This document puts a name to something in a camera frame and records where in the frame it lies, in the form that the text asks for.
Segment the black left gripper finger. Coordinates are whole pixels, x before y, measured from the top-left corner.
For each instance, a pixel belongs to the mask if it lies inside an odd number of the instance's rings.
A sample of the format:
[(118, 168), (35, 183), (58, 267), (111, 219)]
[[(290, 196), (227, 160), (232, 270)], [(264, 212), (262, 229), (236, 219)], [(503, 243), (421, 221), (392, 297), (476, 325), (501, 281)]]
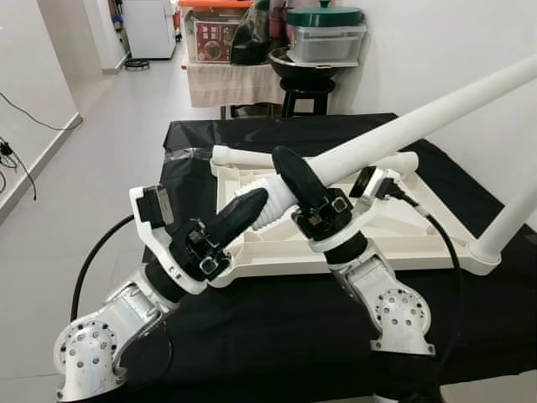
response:
[(268, 202), (269, 193), (254, 188), (235, 196), (213, 218), (205, 223), (205, 234), (215, 249), (223, 249), (257, 221)]

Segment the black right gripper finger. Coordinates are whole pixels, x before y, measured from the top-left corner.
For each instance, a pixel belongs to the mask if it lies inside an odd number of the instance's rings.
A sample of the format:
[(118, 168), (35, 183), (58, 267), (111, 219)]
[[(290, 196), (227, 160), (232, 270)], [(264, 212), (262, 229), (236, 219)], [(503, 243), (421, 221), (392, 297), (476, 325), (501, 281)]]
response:
[(300, 210), (318, 210), (329, 202), (330, 192), (326, 186), (312, 171), (310, 164), (289, 147), (273, 150), (273, 165), (295, 196)]

